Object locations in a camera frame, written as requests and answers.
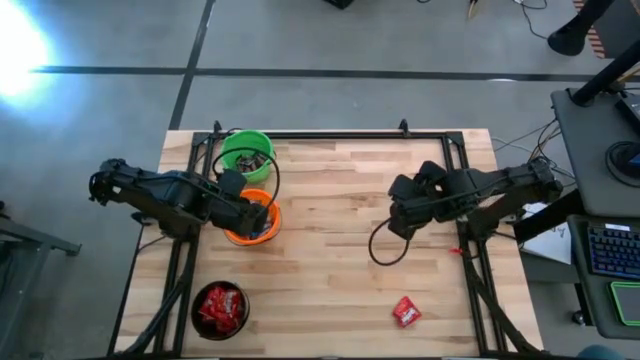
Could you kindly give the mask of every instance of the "wood plank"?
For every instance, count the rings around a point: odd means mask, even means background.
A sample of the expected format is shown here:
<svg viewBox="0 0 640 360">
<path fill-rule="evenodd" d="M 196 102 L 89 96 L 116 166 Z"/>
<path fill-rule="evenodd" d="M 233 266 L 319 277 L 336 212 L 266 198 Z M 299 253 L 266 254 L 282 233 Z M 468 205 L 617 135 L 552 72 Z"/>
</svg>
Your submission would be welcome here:
<svg viewBox="0 0 640 360">
<path fill-rule="evenodd" d="M 471 166 L 494 170 L 488 131 L 463 132 Z M 167 133 L 159 171 L 186 168 L 192 134 Z M 268 243 L 238 247 L 220 229 L 205 226 L 192 288 L 193 299 L 212 281 L 238 283 L 251 301 L 247 326 L 232 339 L 211 342 L 189 322 L 183 355 L 476 355 L 461 260 L 449 252 L 457 247 L 453 223 L 431 223 L 420 230 L 406 258 L 392 267 L 375 265 L 367 251 L 369 233 L 388 217 L 389 185 L 400 173 L 413 175 L 425 160 L 443 166 L 439 141 L 276 140 L 274 145 L 282 172 L 280 233 Z M 274 186 L 272 175 L 259 187 L 273 192 Z M 157 229 L 149 228 L 142 241 L 157 236 Z M 375 251 L 389 260 L 403 245 L 381 231 Z M 162 241 L 138 256 L 116 349 L 135 340 L 160 304 L 170 249 L 170 241 Z M 495 237 L 488 251 L 501 305 L 525 337 L 541 347 L 516 244 Z M 405 295 L 423 317 L 399 329 L 391 310 Z M 483 317 L 488 326 L 486 309 Z M 171 325 L 168 339 L 173 333 Z"/>
</svg>

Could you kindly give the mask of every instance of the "black keyboard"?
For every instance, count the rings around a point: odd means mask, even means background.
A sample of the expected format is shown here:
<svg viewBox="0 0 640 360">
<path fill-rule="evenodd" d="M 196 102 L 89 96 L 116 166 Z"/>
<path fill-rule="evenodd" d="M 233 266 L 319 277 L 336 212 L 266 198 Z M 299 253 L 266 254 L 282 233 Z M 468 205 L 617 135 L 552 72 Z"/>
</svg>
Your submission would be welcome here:
<svg viewBox="0 0 640 360">
<path fill-rule="evenodd" d="M 621 225 L 589 224 L 588 235 L 594 274 L 640 279 L 640 231 Z"/>
</svg>

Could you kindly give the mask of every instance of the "red candy wrapper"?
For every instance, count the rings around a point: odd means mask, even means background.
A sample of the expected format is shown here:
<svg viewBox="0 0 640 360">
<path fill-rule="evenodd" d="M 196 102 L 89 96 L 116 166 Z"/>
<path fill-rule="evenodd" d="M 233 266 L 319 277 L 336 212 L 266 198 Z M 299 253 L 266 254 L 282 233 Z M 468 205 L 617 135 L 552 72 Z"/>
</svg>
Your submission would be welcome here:
<svg viewBox="0 0 640 360">
<path fill-rule="evenodd" d="M 203 322 L 215 323 L 221 333 L 230 333 L 240 325 L 242 300 L 237 290 L 225 290 L 215 287 L 209 290 L 198 312 L 203 316 Z"/>
<path fill-rule="evenodd" d="M 409 300 L 408 297 L 403 297 L 398 302 L 395 308 L 393 308 L 393 316 L 398 320 L 398 325 L 401 327 L 407 327 L 413 324 L 416 320 L 422 316 L 420 310 Z"/>
</svg>

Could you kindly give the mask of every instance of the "concrete floor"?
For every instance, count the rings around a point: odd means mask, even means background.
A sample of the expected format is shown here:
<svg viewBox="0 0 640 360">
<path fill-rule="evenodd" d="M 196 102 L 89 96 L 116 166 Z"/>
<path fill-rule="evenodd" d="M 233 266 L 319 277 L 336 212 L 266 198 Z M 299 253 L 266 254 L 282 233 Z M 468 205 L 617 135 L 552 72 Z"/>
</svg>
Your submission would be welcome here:
<svg viewBox="0 0 640 360">
<path fill-rule="evenodd" d="M 19 5 L 45 40 L 48 57 L 41 65 L 183 68 L 205 3 Z M 575 14 L 571 0 L 549 3 L 547 10 L 531 12 L 542 34 Z M 555 54 L 529 33 L 509 0 L 481 1 L 472 21 L 465 20 L 467 4 L 356 0 L 340 12 L 320 0 L 218 0 L 198 66 L 565 75 L 594 74 L 608 63 L 590 48 L 575 58 Z M 8 75 L 15 72 L 0 71 L 0 85 Z M 83 249 L 77 258 L 56 254 L 46 265 L 17 356 L 100 356 L 140 229 L 129 218 L 131 208 L 90 203 L 88 178 L 110 157 L 156 166 L 183 77 L 39 74 L 26 80 L 30 87 L 22 92 L 0 95 L 0 199 L 15 220 Z M 198 76 L 180 128 L 209 129 L 219 120 L 227 128 L 376 129 L 406 118 L 413 128 L 489 128 L 492 136 L 510 140 L 552 120 L 549 94 L 569 86 L 580 83 Z M 519 144 L 533 148 L 535 137 Z M 560 138 L 546 153 L 570 170 Z M 497 157 L 507 166 L 528 154 L 510 149 Z M 640 343 L 607 341 L 570 324 L 565 315 L 576 309 L 576 300 L 567 287 L 530 285 L 547 350 L 575 355 L 601 343 L 628 356 L 640 352 Z"/>
</svg>

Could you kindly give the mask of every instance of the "orange bowl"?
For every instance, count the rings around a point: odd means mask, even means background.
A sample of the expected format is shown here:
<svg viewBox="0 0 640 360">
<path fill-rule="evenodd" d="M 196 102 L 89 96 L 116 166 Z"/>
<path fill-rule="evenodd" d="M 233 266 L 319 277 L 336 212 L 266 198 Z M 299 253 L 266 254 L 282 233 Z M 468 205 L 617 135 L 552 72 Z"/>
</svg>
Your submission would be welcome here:
<svg viewBox="0 0 640 360">
<path fill-rule="evenodd" d="M 242 191 L 240 196 L 251 201 L 257 201 L 262 204 L 262 206 L 267 206 L 271 201 L 271 194 L 260 189 L 245 189 Z M 257 245 L 267 240 L 271 240 L 278 234 L 278 231 L 280 231 L 280 224 L 282 223 L 280 206 L 278 205 L 278 202 L 274 201 L 273 204 L 271 204 L 271 206 L 269 207 L 268 211 L 269 217 L 271 218 L 271 229 L 269 229 L 266 234 L 255 239 L 251 239 L 249 236 L 238 236 L 236 233 L 229 230 L 225 230 L 224 234 L 232 243 L 243 246 Z"/>
</svg>

